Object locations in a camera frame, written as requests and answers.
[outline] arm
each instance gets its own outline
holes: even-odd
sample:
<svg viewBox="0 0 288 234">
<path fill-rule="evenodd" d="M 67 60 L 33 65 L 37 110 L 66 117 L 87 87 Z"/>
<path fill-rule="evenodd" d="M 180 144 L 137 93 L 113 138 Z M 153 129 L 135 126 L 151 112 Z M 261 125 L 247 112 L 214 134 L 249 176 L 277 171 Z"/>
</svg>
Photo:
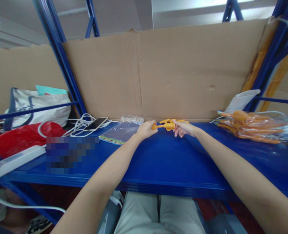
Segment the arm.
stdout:
<svg viewBox="0 0 288 234">
<path fill-rule="evenodd" d="M 288 233 L 288 198 L 240 155 L 205 131 L 179 123 L 175 136 L 196 137 L 266 233 Z"/>
<path fill-rule="evenodd" d="M 124 145 L 117 149 L 86 183 L 66 213 L 57 223 L 54 233 L 95 233 L 112 192 L 126 173 L 138 145 L 158 130 L 151 130 L 156 121 L 143 123 Z"/>
</svg>

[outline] charging cable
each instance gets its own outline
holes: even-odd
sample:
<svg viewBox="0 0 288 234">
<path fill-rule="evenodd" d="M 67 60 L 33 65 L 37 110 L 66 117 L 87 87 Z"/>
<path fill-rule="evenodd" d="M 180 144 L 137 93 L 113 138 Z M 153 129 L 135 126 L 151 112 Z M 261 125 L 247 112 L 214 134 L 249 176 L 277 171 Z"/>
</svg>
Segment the charging cable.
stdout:
<svg viewBox="0 0 288 234">
<path fill-rule="evenodd" d="M 17 209 L 50 209 L 50 210 L 58 210 L 63 213 L 66 212 L 66 210 L 59 208 L 59 207 L 54 207 L 54 206 L 22 206 L 22 205 L 14 205 L 12 203 L 8 203 L 7 201 L 4 201 L 0 199 L 0 204 L 12 207 L 12 208 L 17 208 Z"/>
<path fill-rule="evenodd" d="M 41 127 L 46 123 L 46 122 L 50 122 L 50 121 L 54 121 L 54 120 L 76 120 L 76 122 L 74 123 L 75 126 L 68 130 L 67 132 L 65 132 L 61 137 L 87 137 L 88 135 L 92 134 L 94 131 L 89 132 L 88 134 L 85 134 L 83 136 L 78 136 L 81 133 L 83 133 L 83 129 L 85 129 L 87 126 L 89 126 L 91 123 L 93 123 L 96 119 L 91 116 L 88 113 L 85 113 L 81 116 L 80 119 L 50 119 L 47 120 L 45 122 L 42 122 L 39 127 L 38 127 L 38 133 L 40 136 L 47 138 L 47 136 L 43 135 L 43 133 L 41 132 Z M 107 120 L 105 123 L 103 123 L 99 128 L 103 128 L 103 127 L 107 127 L 110 123 L 119 123 L 119 121 L 112 121 L 112 120 Z"/>
</svg>

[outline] red plastic bag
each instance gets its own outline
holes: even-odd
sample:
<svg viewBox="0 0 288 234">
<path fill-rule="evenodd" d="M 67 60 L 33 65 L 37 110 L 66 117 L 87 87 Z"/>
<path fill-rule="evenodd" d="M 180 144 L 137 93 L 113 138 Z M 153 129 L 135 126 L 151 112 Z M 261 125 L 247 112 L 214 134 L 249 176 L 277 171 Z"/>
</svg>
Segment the red plastic bag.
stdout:
<svg viewBox="0 0 288 234">
<path fill-rule="evenodd" d="M 0 135 L 0 157 L 8 158 L 16 153 L 28 149 L 34 145 L 45 145 L 46 138 L 38 133 L 38 127 L 41 123 L 24 125 L 14 130 Z M 46 122 L 41 127 L 41 132 L 47 137 L 60 137 L 66 131 L 57 123 Z"/>
</svg>

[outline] blue metal shelf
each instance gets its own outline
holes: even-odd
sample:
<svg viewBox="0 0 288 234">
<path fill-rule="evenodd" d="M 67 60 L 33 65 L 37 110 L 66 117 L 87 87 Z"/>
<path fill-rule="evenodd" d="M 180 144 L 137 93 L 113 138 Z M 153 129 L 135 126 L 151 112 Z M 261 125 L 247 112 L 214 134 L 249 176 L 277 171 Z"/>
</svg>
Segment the blue metal shelf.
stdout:
<svg viewBox="0 0 288 234">
<path fill-rule="evenodd" d="M 8 113 L 0 115 L 0 119 L 65 105 L 75 105 L 79 114 L 82 115 L 87 112 L 86 107 L 62 45 L 63 42 L 66 42 L 66 38 L 53 1 L 33 0 L 33 2 L 74 102 L 19 113 Z M 90 37 L 92 30 L 94 37 L 98 37 L 99 29 L 93 2 L 86 0 L 86 3 L 90 20 L 85 37 Z M 237 0 L 227 0 L 223 22 L 230 21 L 233 11 L 235 11 L 237 20 L 243 20 Z M 253 89 L 261 89 L 261 95 L 248 104 L 246 110 L 249 111 L 254 111 L 260 100 L 288 103 L 288 100 L 262 97 L 275 65 L 288 54 L 288 0 L 278 0 L 273 15 L 275 17 L 283 15 L 284 22 L 278 26 L 253 86 Z M 209 123 L 196 123 L 195 125 L 243 156 L 288 197 L 288 146 L 239 139 Z M 113 124 L 90 136 L 97 137 L 102 131 L 112 126 Z M 89 152 L 92 156 L 91 160 L 83 164 L 81 168 L 73 169 L 72 174 L 68 175 L 49 174 L 46 168 L 48 157 L 42 155 L 0 178 L 0 184 L 12 189 L 29 205 L 46 205 L 42 198 L 25 183 L 83 187 L 91 175 L 117 148 L 116 145 L 101 141 L 95 146 L 94 151 Z M 62 153 L 55 153 L 55 155 L 61 156 Z M 238 200 L 217 166 L 195 138 L 189 136 L 183 139 L 174 138 L 173 134 L 164 129 L 140 144 L 117 189 L 224 201 Z M 39 210 L 39 212 L 54 224 L 61 215 L 48 210 Z"/>
</svg>

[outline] phone screen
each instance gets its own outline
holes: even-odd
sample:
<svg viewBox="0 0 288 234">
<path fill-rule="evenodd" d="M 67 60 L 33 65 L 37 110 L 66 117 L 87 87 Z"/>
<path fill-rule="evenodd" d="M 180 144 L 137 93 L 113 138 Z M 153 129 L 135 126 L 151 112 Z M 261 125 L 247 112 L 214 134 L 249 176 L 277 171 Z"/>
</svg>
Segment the phone screen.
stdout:
<svg viewBox="0 0 288 234">
<path fill-rule="evenodd" d="M 107 118 L 97 118 L 93 123 L 87 126 L 84 130 L 94 130 L 97 129 Z"/>
</svg>

